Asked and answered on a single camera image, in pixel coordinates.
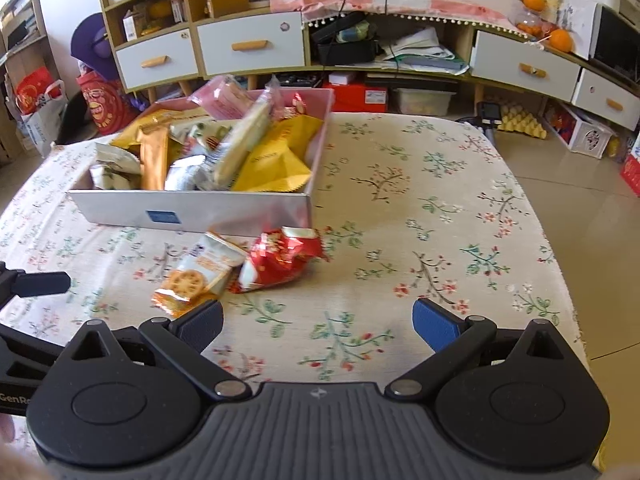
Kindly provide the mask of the pink patterned runner cloth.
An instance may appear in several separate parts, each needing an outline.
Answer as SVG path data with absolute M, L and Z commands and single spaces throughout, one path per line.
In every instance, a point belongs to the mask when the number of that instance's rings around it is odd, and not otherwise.
M 366 12 L 509 25 L 502 13 L 463 0 L 269 0 L 269 7 L 272 13 L 298 11 L 307 22 L 329 18 L 338 12 Z

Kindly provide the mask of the orange cracker packet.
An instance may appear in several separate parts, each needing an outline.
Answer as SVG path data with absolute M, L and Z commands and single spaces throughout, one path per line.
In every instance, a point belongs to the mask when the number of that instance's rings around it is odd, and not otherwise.
M 245 249 L 207 231 L 155 289 L 152 305 L 178 318 L 208 300 L 217 300 L 246 257 Z

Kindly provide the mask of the yellow egg tray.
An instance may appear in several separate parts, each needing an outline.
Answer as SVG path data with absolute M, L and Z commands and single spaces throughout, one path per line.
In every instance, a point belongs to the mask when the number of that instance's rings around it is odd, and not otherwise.
M 521 133 L 540 140 L 547 137 L 547 130 L 527 108 L 509 101 L 500 103 L 499 107 L 501 122 L 498 129 L 500 131 Z

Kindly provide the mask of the clear plastic storage bin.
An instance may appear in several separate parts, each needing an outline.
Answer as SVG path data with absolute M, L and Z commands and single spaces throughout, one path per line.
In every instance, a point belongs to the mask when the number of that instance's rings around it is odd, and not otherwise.
M 395 96 L 401 114 L 442 117 L 448 114 L 454 92 L 398 88 Z

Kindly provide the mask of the red foil candy pack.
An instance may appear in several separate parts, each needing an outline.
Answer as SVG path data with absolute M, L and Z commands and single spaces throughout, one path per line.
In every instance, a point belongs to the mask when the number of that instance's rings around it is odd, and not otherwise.
M 322 239 L 315 229 L 292 228 L 263 232 L 248 251 L 230 286 L 234 294 L 283 285 L 297 280 L 309 261 L 325 259 Z

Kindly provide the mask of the black storage basket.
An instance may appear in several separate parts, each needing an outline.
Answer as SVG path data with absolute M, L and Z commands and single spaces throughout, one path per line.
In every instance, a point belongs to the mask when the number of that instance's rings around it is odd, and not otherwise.
M 376 25 L 363 12 L 334 18 L 320 25 L 310 38 L 324 66 L 366 64 L 382 53 Z

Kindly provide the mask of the large yellow snack bag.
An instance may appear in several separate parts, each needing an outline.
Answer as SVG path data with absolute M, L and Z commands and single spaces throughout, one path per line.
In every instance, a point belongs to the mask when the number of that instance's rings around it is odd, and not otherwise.
M 321 119 L 308 115 L 273 124 L 245 159 L 232 191 L 288 193 L 303 188 L 311 177 L 307 148 L 322 126 Z

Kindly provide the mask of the wooden cabinet with white drawers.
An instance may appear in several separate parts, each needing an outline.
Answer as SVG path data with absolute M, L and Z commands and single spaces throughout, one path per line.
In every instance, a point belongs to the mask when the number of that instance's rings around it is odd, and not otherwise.
M 100 0 L 120 81 L 151 99 L 163 84 L 184 93 L 192 81 L 301 70 L 309 35 L 297 12 L 274 13 L 267 0 Z

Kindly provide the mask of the white nut snack bag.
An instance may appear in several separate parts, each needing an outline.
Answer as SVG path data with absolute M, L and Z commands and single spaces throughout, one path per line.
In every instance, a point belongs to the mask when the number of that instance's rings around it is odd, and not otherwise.
M 128 191 L 140 188 L 141 162 L 134 154 L 111 144 L 96 144 L 89 168 L 93 187 L 102 191 Z

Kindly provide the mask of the pink biscuit packet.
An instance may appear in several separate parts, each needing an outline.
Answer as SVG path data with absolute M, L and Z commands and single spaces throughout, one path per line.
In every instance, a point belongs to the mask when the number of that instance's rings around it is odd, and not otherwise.
M 230 75 L 218 75 L 193 92 L 188 100 L 215 119 L 241 119 L 255 100 Z

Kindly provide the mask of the pale yellow wafer packet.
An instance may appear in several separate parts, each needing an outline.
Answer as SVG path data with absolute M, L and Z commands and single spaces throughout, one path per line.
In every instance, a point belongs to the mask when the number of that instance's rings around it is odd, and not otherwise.
M 208 186 L 211 190 L 228 188 L 245 159 L 262 140 L 271 125 L 271 101 L 259 99 L 222 139 L 208 159 Z

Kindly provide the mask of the red white shopping bag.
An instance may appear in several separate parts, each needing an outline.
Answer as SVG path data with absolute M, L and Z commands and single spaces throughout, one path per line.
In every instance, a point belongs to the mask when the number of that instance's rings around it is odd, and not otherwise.
M 14 100 L 29 139 L 47 158 L 58 140 L 67 105 L 64 81 L 54 80 L 47 67 L 38 67 L 18 84 Z

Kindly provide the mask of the red gift bag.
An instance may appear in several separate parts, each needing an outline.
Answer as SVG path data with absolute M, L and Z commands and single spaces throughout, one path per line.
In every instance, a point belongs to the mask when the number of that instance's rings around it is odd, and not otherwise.
M 112 134 L 139 115 L 119 79 L 106 80 L 95 70 L 76 78 L 99 133 Z

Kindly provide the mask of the pink shallow cardboard box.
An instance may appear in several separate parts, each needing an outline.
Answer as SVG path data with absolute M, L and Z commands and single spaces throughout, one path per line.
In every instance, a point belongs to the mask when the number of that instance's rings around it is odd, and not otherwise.
M 283 90 L 287 98 L 294 93 L 306 102 L 309 115 L 323 120 L 306 154 L 311 177 L 297 193 L 101 191 L 93 187 L 91 174 L 85 172 L 68 195 L 86 220 L 104 226 L 200 233 L 212 228 L 219 234 L 236 236 L 257 236 L 280 226 L 309 228 L 314 211 L 314 181 L 320 170 L 334 92 L 326 88 Z

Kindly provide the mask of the golden brown snack bar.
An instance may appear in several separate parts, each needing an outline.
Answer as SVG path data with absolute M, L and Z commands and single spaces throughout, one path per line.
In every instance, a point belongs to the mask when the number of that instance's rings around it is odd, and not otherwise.
M 168 173 L 169 130 L 165 126 L 141 129 L 138 134 L 142 188 L 163 191 Z

